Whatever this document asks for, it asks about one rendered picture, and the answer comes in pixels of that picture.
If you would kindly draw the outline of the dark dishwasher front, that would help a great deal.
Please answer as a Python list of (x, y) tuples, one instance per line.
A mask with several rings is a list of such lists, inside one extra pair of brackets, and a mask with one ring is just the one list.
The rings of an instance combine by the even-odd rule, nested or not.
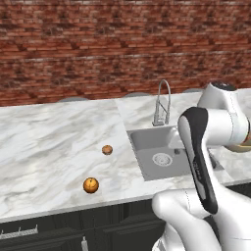
[(38, 233), (0, 239), (0, 251), (81, 251), (82, 232), (69, 226), (64, 215), (54, 215), (0, 224), (0, 232), (35, 228)]

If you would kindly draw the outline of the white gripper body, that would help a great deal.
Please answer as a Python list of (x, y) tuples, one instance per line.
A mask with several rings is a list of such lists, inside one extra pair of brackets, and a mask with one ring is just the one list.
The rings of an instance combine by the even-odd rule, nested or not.
[(173, 126), (169, 133), (169, 144), (168, 146), (172, 149), (183, 149), (184, 145), (179, 136), (178, 129), (176, 126)]

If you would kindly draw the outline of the silver arched tap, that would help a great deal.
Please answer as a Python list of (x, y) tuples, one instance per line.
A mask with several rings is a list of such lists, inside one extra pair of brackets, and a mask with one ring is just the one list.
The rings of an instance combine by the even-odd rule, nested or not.
[[(168, 89), (168, 105), (164, 106), (161, 103), (160, 100), (160, 95), (161, 95), (161, 88), (162, 85), (165, 84), (167, 89)], [(154, 112), (154, 118), (153, 118), (153, 122), (152, 122), (152, 126), (163, 126), (163, 125), (167, 125), (170, 122), (170, 109), (171, 109), (171, 88), (169, 83), (165, 80), (162, 79), (159, 83), (159, 88), (158, 88), (158, 95), (157, 95), (157, 99), (156, 99), (156, 104), (155, 104), (155, 112)], [(166, 113), (165, 117), (162, 119), (160, 117), (160, 109), (163, 109), (163, 111)]]

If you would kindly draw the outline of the dark cupboard door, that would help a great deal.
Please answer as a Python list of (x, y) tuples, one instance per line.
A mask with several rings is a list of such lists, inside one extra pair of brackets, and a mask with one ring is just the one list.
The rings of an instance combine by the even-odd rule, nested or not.
[(107, 251), (152, 251), (165, 223), (153, 213), (151, 200), (124, 203), (113, 207), (105, 227)]
[(107, 207), (81, 210), (80, 229), (87, 241), (88, 251), (108, 251), (103, 229), (111, 224)]

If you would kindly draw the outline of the grey steel sink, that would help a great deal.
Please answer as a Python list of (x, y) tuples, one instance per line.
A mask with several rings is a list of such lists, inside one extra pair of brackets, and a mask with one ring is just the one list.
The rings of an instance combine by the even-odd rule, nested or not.
[(175, 149), (168, 146), (169, 133), (173, 126), (127, 132), (145, 181), (190, 174), (185, 148), (179, 149), (180, 154), (176, 155)]

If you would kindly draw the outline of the round orange fruit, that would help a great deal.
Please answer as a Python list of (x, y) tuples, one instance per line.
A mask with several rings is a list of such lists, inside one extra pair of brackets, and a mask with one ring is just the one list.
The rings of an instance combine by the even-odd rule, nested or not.
[(95, 177), (88, 177), (82, 187), (86, 193), (95, 193), (99, 188), (99, 182)]

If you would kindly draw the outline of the tan wooden bowl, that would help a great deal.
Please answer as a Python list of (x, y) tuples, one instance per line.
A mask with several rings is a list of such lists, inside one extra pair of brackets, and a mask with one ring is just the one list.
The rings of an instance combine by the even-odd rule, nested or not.
[(227, 147), (229, 151), (243, 153), (251, 151), (251, 131), (246, 136), (245, 140), (238, 145), (230, 145)]

